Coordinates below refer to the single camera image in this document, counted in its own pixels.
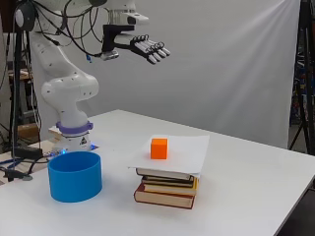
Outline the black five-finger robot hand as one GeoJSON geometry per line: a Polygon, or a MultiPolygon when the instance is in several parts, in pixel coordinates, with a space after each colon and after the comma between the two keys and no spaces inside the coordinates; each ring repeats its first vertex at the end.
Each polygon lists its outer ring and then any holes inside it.
{"type": "Polygon", "coordinates": [[[162,41],[155,42],[147,34],[132,35],[120,33],[114,39],[116,48],[125,49],[145,58],[149,63],[156,64],[170,55],[162,41]]]}

